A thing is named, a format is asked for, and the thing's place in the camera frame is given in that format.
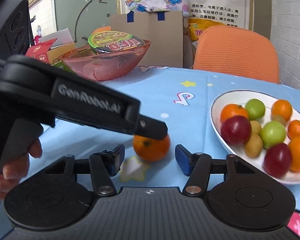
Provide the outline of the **person's left hand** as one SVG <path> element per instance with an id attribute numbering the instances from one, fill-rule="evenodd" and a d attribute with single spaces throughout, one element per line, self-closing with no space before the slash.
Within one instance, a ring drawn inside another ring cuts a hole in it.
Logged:
<path id="1" fill-rule="evenodd" d="M 37 139 L 29 148 L 29 152 L 17 159 L 8 162 L 0 174 L 0 200 L 4 200 L 6 195 L 16 187 L 20 180 L 27 176 L 30 167 L 30 158 L 40 158 L 42 156 L 42 145 Z"/>

